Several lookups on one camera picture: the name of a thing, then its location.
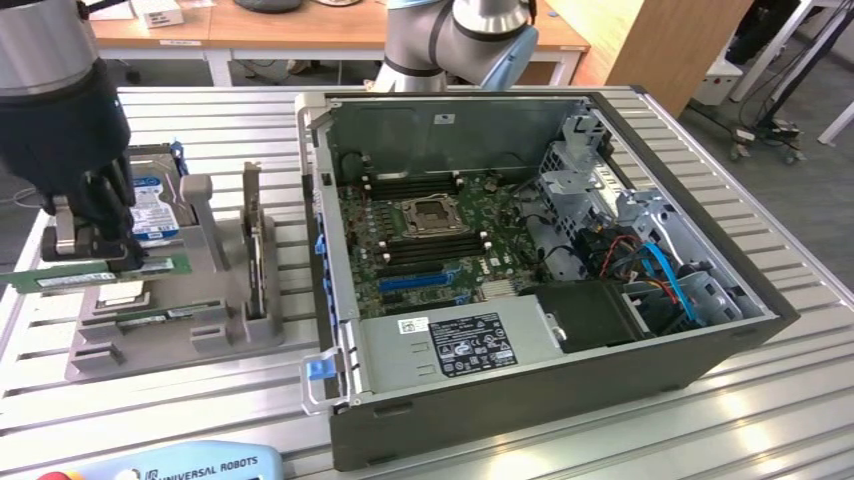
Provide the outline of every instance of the floor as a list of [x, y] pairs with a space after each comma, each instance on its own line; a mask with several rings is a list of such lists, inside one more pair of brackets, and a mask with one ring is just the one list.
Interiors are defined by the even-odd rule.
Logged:
[[[770, 78], [799, 50], [790, 45], [786, 55], [771, 65], [764, 78]], [[118, 85], [126, 85], [126, 68], [110, 63], [110, 75]], [[141, 74], [144, 86], [209, 86], [206, 66], [196, 61], [134, 61], [133, 68]], [[376, 75], [373, 62], [324, 62], [311, 73], [287, 75], [284, 62], [232, 62], [235, 85], [357, 85]], [[255, 78], [249, 69], [257, 72]], [[828, 147], [815, 141], [835, 116], [854, 100], [854, 71], [848, 65], [826, 58], [807, 77], [800, 88], [786, 103], [782, 116], [794, 121], [804, 132], [802, 151], [806, 162], [792, 166], [783, 163], [783, 149], [759, 144], [751, 150], [752, 157], [738, 162], [728, 160], [730, 135], [720, 127], [691, 110], [679, 118], [710, 153], [718, 158], [735, 178], [756, 197], [790, 231], [824, 263], [842, 282], [854, 289], [854, 250], [842, 239], [854, 237], [854, 126], [843, 131], [836, 146]], [[766, 95], [759, 91], [744, 107], [742, 115], [751, 119], [756, 106]], [[726, 104], [718, 114], [736, 121], [742, 104]], [[25, 188], [25, 183], [0, 173], [0, 191], [13, 192]], [[0, 203], [0, 218], [8, 226], [0, 229], [0, 271], [14, 265], [34, 209]]]

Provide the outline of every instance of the blue latch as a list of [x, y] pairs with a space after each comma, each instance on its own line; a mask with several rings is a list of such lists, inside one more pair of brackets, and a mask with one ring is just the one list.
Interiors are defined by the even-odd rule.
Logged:
[[333, 358], [308, 362], [308, 380], [325, 380], [335, 377], [336, 373]]
[[315, 254], [323, 255], [325, 253], [325, 242], [323, 238], [323, 234], [317, 237], [317, 241], [315, 242]]

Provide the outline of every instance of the power supply label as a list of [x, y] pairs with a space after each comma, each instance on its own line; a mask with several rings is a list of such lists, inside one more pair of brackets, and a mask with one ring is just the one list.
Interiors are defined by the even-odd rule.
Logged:
[[433, 322], [429, 336], [445, 377], [519, 363], [497, 313]]

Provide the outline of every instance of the aluminum extrusion table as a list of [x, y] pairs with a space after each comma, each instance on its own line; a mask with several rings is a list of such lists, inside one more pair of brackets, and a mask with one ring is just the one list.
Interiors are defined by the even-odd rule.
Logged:
[[[361, 471], [332, 470], [327, 419], [307, 416], [300, 407], [297, 364], [317, 349], [317, 333], [299, 185], [297, 92], [121, 91], [133, 143], [182, 142], [189, 171], [212, 174], [217, 217], [237, 215], [243, 162], [264, 168], [261, 200], [276, 220], [285, 344], [265, 355], [72, 385], [62, 372], [80, 295], [21, 297], [6, 291], [0, 477], [29, 479], [77, 462], [201, 438], [272, 445], [288, 478], [854, 475], [851, 294], [664, 110], [627, 88], [601, 93], [784, 292], [800, 320], [682, 391]], [[643, 183], [646, 174], [619, 144], [615, 160]], [[36, 261], [45, 222], [41, 215], [18, 268]], [[535, 401], [536, 392], [531, 395]]]

